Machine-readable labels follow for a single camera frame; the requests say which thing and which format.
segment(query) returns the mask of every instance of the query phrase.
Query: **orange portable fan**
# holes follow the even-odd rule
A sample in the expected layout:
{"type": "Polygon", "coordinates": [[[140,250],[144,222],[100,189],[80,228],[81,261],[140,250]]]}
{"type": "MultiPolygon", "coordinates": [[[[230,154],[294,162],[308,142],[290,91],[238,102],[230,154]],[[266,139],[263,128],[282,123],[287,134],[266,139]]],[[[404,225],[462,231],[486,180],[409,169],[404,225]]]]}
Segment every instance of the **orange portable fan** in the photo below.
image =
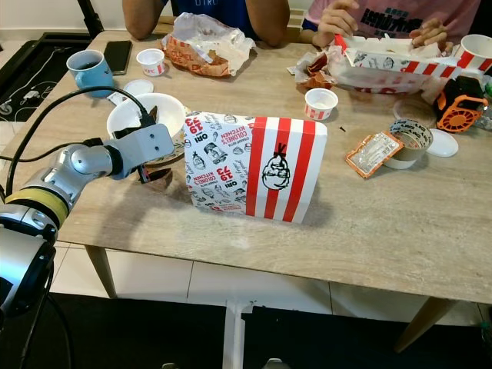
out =
{"type": "Polygon", "coordinates": [[[437,127],[448,132],[465,132],[488,106],[480,82],[475,78],[451,79],[434,102],[437,127]]]}

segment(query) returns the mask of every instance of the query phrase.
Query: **black floor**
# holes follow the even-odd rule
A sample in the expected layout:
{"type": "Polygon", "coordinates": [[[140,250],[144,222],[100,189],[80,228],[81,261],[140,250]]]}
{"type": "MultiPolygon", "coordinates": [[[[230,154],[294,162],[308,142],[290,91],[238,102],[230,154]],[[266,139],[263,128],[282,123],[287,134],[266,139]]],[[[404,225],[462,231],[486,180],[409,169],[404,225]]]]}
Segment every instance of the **black floor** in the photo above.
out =
{"type": "MultiPolygon", "coordinates": [[[[53,294],[70,324],[77,369],[221,368],[225,308],[53,294]]],[[[18,367],[32,313],[7,321],[0,368],[18,367]]],[[[63,331],[45,305],[27,368],[66,369],[63,331]]]]}
{"type": "MultiPolygon", "coordinates": [[[[224,307],[108,300],[54,294],[75,342],[78,369],[222,367],[224,307]]],[[[292,369],[489,368],[480,329],[434,326],[403,354],[392,351],[406,324],[255,307],[243,314],[244,368],[279,357],[292,369]]],[[[0,368],[18,367],[32,313],[7,321],[0,334],[0,368]]],[[[46,304],[28,368],[66,368],[62,327],[46,304]]]]}
{"type": "Polygon", "coordinates": [[[489,368],[480,328],[433,326],[402,354],[404,323],[255,308],[243,314],[244,369],[279,357],[292,369],[489,368]]]}

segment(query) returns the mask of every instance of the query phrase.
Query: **pink shirt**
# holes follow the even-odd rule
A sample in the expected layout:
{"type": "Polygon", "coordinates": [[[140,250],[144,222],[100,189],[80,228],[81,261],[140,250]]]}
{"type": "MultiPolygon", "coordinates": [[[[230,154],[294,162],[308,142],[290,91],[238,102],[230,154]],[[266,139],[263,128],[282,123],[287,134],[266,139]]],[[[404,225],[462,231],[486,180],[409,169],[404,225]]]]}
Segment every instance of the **pink shirt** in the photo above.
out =
{"type": "MultiPolygon", "coordinates": [[[[314,0],[306,20],[319,25],[323,9],[334,1],[314,0]]],[[[392,38],[406,38],[424,22],[439,18],[448,38],[458,42],[470,30],[480,0],[358,0],[358,4],[359,9],[348,11],[359,25],[358,35],[380,38],[386,32],[392,38]]]]}

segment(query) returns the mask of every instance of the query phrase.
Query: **table leg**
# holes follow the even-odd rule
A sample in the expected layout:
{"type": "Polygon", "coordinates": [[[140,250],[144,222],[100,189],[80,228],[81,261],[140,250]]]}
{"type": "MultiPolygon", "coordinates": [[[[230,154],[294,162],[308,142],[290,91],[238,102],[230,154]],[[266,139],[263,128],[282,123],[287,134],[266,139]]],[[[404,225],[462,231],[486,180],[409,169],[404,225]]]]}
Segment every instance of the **table leg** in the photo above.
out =
{"type": "Polygon", "coordinates": [[[457,303],[444,298],[428,298],[394,345],[397,353],[410,346],[457,303]]]}
{"type": "Polygon", "coordinates": [[[85,245],[85,250],[90,257],[92,265],[94,265],[94,269],[98,273],[99,279],[108,293],[109,298],[116,298],[115,284],[113,283],[106,249],[85,245]]]}

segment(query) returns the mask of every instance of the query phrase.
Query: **black cable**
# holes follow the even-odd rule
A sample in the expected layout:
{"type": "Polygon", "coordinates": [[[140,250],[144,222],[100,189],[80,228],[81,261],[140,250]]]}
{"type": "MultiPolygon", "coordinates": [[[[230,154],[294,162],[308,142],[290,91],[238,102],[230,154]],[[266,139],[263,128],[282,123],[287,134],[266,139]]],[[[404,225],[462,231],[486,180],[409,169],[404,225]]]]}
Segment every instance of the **black cable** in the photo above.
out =
{"type": "Polygon", "coordinates": [[[34,336],[34,333],[36,332],[36,328],[38,327],[38,322],[39,322],[39,316],[43,311],[43,307],[45,306],[46,303],[46,298],[48,297],[49,289],[52,286],[54,269],[55,267],[52,266],[52,268],[49,271],[48,281],[46,282],[45,293],[41,298],[41,302],[39,303],[38,310],[36,311],[34,320],[32,321],[31,330],[29,331],[28,338],[25,341],[24,350],[22,350],[22,355],[21,355],[21,363],[19,365],[20,369],[24,369],[25,364],[27,363],[26,359],[29,356],[29,351],[31,350],[32,336],[34,336]]]}
{"type": "Polygon", "coordinates": [[[71,332],[70,332],[70,327],[68,326],[68,321],[67,318],[65,317],[65,314],[63,314],[63,310],[58,305],[58,302],[56,302],[55,298],[49,294],[48,295],[48,301],[52,304],[52,307],[55,309],[56,314],[58,314],[58,317],[60,318],[61,325],[63,327],[63,334],[65,335],[65,344],[67,347],[67,352],[68,352],[68,369],[72,369],[74,367],[74,342],[71,339],[71,332]]]}
{"type": "Polygon", "coordinates": [[[7,196],[10,196],[12,194],[12,187],[14,184],[14,174],[15,174],[15,169],[17,168],[18,161],[24,152],[25,147],[29,143],[29,140],[33,136],[33,134],[36,132],[36,129],[38,129],[38,126],[41,124],[42,120],[45,118],[45,116],[56,106],[60,105],[62,102],[67,101],[70,98],[73,98],[74,96],[85,94],[87,92],[92,92],[92,91],[114,91],[114,92],[119,92],[120,94],[126,96],[130,100],[132,100],[140,109],[140,112],[142,114],[142,117],[148,115],[147,110],[145,110],[144,105],[141,104],[139,100],[137,100],[133,95],[127,93],[125,90],[122,90],[120,88],[116,87],[107,87],[107,86],[95,86],[95,87],[87,87],[87,88],[81,88],[80,90],[70,92],[69,94],[66,94],[65,96],[61,96],[60,98],[54,100],[50,105],[46,107],[45,110],[41,112],[41,114],[36,118],[32,126],[30,127],[28,133],[26,133],[25,137],[22,139],[21,144],[18,146],[17,151],[14,154],[14,157],[12,158],[12,161],[10,163],[10,168],[8,169],[8,177],[7,177],[7,185],[5,186],[5,194],[7,196]]]}
{"type": "MultiPolygon", "coordinates": [[[[54,148],[50,148],[47,152],[45,152],[45,153],[43,153],[41,155],[35,156],[33,158],[29,158],[29,159],[19,159],[18,162],[19,163],[31,163],[33,161],[37,161],[37,160],[40,160],[40,159],[43,159],[43,158],[47,157],[51,153],[59,150],[60,148],[64,148],[66,146],[74,145],[74,144],[81,144],[81,142],[66,142],[64,144],[55,146],[54,148]]],[[[9,156],[2,156],[2,155],[0,155],[0,160],[12,161],[12,159],[13,158],[10,158],[9,156]]]]}

